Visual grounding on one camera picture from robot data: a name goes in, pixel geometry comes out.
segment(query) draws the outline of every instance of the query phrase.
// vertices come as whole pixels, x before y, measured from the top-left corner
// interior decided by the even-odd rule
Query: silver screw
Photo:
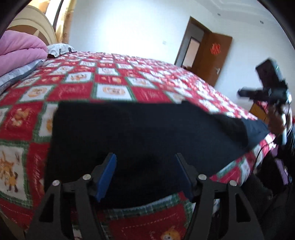
[[[83,179],[84,180],[89,180],[91,178],[91,175],[90,174],[85,174],[84,176],[83,176]]]
[[[205,181],[207,179],[207,176],[205,174],[200,174],[198,176],[198,179]]]
[[[230,185],[233,186],[233,187],[235,187],[238,184],[237,184],[237,182],[235,180],[230,180]]]
[[[53,182],[52,182],[52,185],[53,186],[58,186],[60,184],[60,181],[59,180],[54,180]]]

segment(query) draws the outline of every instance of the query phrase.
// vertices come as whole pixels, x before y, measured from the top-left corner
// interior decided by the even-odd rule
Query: person's hand
[[[282,105],[281,107],[282,112],[286,115],[286,124],[283,124],[283,120],[281,118],[281,115],[276,110],[275,106],[269,106],[268,107],[268,114],[267,117],[269,119],[268,129],[271,133],[275,134],[276,136],[279,136],[284,132],[285,129],[287,129],[287,132],[290,131],[292,126],[292,109],[289,107],[289,105]]]

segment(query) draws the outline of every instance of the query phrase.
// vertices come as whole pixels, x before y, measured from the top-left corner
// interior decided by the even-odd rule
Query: brown wooden door
[[[215,86],[232,43],[232,37],[207,33],[203,37],[191,72]]]

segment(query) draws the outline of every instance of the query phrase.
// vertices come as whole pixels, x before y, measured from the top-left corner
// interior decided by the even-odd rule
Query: headboard
[[[57,43],[53,27],[44,13],[27,5],[8,26],[7,30],[28,33],[40,38],[46,45]]]

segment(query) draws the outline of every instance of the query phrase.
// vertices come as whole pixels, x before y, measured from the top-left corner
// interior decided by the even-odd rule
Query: pink blanket
[[[47,47],[38,37],[7,30],[0,39],[0,76],[37,59],[47,58]]]

